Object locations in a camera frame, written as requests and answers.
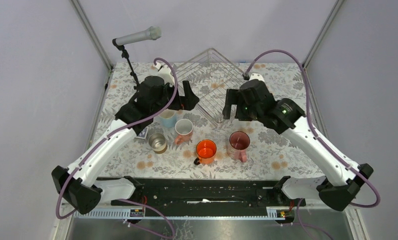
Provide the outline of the light blue mug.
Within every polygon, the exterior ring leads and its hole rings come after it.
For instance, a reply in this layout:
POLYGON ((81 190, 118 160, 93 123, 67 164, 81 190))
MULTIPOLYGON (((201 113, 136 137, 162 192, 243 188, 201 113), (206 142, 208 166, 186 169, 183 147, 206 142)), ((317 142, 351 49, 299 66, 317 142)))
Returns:
POLYGON ((175 110, 166 109, 158 115, 161 124, 166 128, 173 128, 177 122, 177 115, 175 110))

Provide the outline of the pink floral mug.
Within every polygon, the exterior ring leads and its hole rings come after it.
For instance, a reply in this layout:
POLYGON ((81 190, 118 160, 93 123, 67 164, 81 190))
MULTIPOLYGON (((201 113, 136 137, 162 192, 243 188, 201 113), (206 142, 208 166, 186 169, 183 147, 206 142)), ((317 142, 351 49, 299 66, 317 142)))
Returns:
POLYGON ((233 132, 228 138, 227 154, 231 159, 245 163, 247 161, 247 148, 249 145, 250 138, 245 132, 233 132))

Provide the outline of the pink textured mug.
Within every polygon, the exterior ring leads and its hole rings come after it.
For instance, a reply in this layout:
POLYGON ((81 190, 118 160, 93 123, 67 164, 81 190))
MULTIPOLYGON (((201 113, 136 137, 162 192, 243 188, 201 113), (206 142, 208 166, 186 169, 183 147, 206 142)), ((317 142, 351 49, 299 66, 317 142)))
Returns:
POLYGON ((193 135, 194 125, 189 119, 180 119, 175 124, 175 131, 177 136, 174 140, 176 145, 188 142, 193 135))

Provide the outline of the cream brown-banded cup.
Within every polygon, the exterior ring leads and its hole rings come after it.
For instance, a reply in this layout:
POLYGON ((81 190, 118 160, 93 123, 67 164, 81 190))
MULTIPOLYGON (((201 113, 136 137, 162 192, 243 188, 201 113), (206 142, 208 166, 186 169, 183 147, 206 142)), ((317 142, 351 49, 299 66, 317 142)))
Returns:
POLYGON ((162 154, 167 150, 167 141, 162 133, 154 133, 148 138, 148 144, 156 154, 162 154))

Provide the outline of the orange mug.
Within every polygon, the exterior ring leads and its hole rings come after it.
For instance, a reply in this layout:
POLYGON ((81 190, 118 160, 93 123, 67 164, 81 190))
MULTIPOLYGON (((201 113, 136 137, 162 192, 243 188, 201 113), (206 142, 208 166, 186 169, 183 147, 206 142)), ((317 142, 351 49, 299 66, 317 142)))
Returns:
POLYGON ((194 160, 194 164, 195 165, 211 164, 215 159, 216 153, 217 153, 217 146, 212 140, 209 140, 209 139, 201 140, 196 145, 197 157, 194 160))

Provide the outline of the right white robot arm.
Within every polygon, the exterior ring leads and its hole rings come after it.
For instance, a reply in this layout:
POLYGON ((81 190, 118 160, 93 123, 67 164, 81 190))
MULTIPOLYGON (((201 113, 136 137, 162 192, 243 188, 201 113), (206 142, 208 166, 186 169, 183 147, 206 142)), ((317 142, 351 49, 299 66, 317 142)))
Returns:
POLYGON ((324 173, 319 178, 284 176, 275 186, 275 203, 286 206, 293 199, 321 200, 336 211, 343 211, 356 197, 373 168, 358 164, 332 144, 322 144, 324 136, 311 123, 293 100, 275 100, 262 80, 245 82, 239 89, 226 91, 223 118, 228 120, 232 106, 239 121, 258 121, 299 147, 324 173))

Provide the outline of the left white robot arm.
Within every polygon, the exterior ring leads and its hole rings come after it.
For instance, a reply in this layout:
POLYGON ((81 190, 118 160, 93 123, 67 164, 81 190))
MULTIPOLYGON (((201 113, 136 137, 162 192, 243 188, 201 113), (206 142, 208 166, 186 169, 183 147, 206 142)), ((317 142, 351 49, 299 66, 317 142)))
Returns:
POLYGON ((137 137, 164 110, 191 111, 199 103, 190 82, 178 85, 165 82, 160 76, 147 76, 136 86, 136 93, 115 115, 108 129, 81 157, 68 167, 57 166, 51 176, 59 194, 75 211, 86 214, 99 203, 124 199, 134 206, 142 199, 141 190, 126 178, 98 180, 99 174, 116 153, 137 137))

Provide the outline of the blue playing card box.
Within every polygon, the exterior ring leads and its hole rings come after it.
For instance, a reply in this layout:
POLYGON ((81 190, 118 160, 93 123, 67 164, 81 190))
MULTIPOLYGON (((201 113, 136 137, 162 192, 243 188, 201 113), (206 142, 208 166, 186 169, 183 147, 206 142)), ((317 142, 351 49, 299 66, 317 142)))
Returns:
POLYGON ((141 140, 147 139, 148 130, 149 130, 149 128, 145 127, 135 138, 141 139, 141 140))

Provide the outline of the black microphone tripod stand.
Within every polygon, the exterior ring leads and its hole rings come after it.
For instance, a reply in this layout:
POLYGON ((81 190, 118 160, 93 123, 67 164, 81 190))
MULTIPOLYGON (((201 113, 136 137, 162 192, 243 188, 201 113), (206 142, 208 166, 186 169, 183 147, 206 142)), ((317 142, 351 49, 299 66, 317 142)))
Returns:
POLYGON ((133 68, 133 66, 132 66, 132 63, 131 63, 131 61, 130 61, 129 53, 128 53, 128 51, 125 49, 125 47, 124 47, 123 45, 119 46, 118 49, 121 51, 121 57, 122 57, 123 59, 126 59, 126 60, 127 60, 127 63, 128 63, 128 65, 129 65, 129 68, 130 68, 130 75, 133 77, 134 82, 135 82, 135 86, 134 86, 133 88, 134 88, 136 91, 138 91, 138 87, 139 87, 140 83, 139 83, 137 74, 135 73, 135 70, 134 70, 134 68, 133 68))

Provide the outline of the grey microphone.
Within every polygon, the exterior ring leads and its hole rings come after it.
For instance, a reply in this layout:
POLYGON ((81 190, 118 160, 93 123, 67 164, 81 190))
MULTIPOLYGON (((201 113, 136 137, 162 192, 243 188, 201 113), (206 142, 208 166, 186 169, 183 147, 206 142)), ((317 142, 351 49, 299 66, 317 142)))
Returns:
POLYGON ((121 36, 118 38, 114 38, 112 43, 115 46, 124 46, 128 44, 133 44, 142 41, 152 40, 155 41, 162 36, 161 28, 158 26, 151 26, 146 30, 139 31, 136 33, 132 33, 129 35, 121 36))

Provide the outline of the floral table mat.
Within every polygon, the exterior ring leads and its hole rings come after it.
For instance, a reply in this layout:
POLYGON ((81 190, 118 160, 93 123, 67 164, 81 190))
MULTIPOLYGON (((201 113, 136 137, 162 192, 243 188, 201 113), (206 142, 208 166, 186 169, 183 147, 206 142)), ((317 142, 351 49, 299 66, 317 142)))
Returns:
POLYGON ((179 110, 173 118, 193 124, 182 141, 173 127, 156 117, 148 135, 164 135, 167 148, 155 153, 147 139, 125 145, 102 170, 102 177, 178 179, 278 180, 321 177, 322 171, 297 146, 256 121, 222 118, 225 90, 242 83, 247 63, 176 63, 179 81, 187 80, 200 98, 192 111, 179 110))

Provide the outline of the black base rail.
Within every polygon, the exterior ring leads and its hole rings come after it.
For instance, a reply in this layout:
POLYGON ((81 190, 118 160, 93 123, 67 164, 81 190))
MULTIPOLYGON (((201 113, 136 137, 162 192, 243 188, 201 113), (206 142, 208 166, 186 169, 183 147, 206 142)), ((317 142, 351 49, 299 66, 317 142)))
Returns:
POLYGON ((130 201, 166 217, 263 217, 268 207, 306 205, 286 197, 273 180, 134 178, 130 201))

